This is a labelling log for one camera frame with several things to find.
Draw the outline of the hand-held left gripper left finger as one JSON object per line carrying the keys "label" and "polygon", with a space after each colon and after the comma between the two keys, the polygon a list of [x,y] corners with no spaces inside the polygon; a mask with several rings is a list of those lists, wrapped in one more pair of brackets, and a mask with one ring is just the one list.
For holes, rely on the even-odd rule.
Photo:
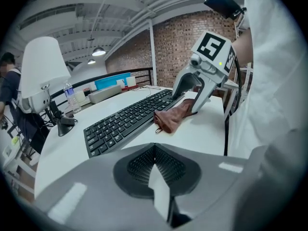
{"label": "hand-held left gripper left finger", "polygon": [[165,229],[151,199],[131,197],[116,184],[116,162],[140,146],[84,161],[36,198],[33,211],[43,229]]}

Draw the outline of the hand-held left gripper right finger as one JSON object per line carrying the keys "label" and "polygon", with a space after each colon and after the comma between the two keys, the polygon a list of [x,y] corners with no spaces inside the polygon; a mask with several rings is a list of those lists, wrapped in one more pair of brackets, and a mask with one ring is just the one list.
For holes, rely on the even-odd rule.
{"label": "hand-held left gripper right finger", "polygon": [[155,163],[170,188],[169,220],[155,228],[235,228],[248,184],[257,177],[262,147],[248,159],[154,145]]}

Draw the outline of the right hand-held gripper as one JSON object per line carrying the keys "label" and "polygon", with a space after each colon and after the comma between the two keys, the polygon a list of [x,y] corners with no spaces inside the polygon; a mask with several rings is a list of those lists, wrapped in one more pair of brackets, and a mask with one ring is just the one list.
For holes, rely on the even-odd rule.
{"label": "right hand-held gripper", "polygon": [[173,86],[172,99],[179,98],[184,92],[201,84],[194,99],[192,113],[197,113],[216,89],[229,78],[231,67],[236,58],[235,49],[229,39],[210,31],[202,33],[191,49],[188,66],[180,70]]}

